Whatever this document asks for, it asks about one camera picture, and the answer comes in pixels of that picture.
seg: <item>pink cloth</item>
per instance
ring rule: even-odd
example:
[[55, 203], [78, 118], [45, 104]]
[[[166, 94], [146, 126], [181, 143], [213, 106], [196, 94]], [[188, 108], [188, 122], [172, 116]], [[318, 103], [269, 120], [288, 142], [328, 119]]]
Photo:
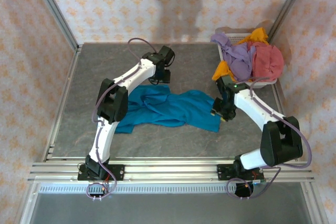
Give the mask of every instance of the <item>pink cloth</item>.
[[269, 80], [265, 81], [273, 81], [280, 77], [284, 69], [284, 59], [276, 46], [262, 42], [248, 42], [247, 46], [256, 47], [252, 58], [254, 77], [269, 77]]

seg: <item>purple cloth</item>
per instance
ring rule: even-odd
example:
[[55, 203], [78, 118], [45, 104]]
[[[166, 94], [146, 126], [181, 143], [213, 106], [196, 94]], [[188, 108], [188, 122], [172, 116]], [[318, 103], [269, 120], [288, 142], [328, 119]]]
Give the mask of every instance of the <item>purple cloth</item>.
[[256, 47], [251, 46], [247, 50], [247, 43], [232, 45], [225, 33], [214, 34], [211, 42], [216, 42], [221, 46], [223, 59], [227, 62], [231, 72], [238, 81], [245, 81], [251, 77], [252, 59], [256, 52]]

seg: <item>plastic basket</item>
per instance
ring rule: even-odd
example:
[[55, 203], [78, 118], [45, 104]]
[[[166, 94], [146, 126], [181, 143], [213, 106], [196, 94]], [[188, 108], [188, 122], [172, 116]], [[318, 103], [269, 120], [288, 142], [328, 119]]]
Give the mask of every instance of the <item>plastic basket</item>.
[[[232, 44], [236, 44], [238, 43], [239, 41], [241, 41], [242, 39], [244, 39], [246, 36], [248, 36], [250, 34], [226, 34], [226, 36], [230, 39], [231, 43]], [[222, 49], [220, 48], [220, 45], [218, 45], [218, 50], [219, 50], [219, 58], [220, 60], [224, 60], [223, 59], [223, 54], [222, 54]], [[256, 89], [260, 89], [266, 85], [269, 85], [269, 84], [274, 84], [277, 82], [277, 79], [275, 79], [274, 81], [265, 81], [265, 82], [257, 82], [255, 85], [254, 85], [254, 88]]]

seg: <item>patterned wallpaper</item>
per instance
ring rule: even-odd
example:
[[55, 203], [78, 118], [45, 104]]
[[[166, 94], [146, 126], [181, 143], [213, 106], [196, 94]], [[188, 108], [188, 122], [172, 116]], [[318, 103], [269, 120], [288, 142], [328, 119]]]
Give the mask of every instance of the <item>patterned wallpaper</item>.
[[254, 28], [285, 0], [56, 0], [78, 43], [209, 41], [217, 27]]
[[0, 0], [0, 17], [0, 223], [13, 223], [73, 53], [43, 0]]
[[330, 223], [336, 223], [336, 0], [297, 0], [275, 44], [288, 114], [298, 117], [313, 151]]

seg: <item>gray marble surface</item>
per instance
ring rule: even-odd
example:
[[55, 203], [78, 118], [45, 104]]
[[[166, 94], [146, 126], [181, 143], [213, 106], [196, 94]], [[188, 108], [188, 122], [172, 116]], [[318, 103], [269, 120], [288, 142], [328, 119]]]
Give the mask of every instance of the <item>gray marble surface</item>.
[[[172, 93], [201, 90], [216, 98], [219, 92], [211, 77], [219, 63], [216, 44], [172, 44], [176, 54], [170, 66]], [[151, 51], [146, 44], [132, 45], [142, 56]], [[136, 64], [125, 44], [84, 44], [62, 114], [53, 157], [84, 157], [93, 144], [97, 126], [91, 122], [101, 81], [116, 78]], [[271, 86], [256, 93], [273, 109]], [[169, 128], [138, 125], [132, 134], [115, 134], [111, 157], [234, 157], [260, 146], [261, 131], [241, 110], [234, 120], [222, 122], [219, 133], [190, 125]]]

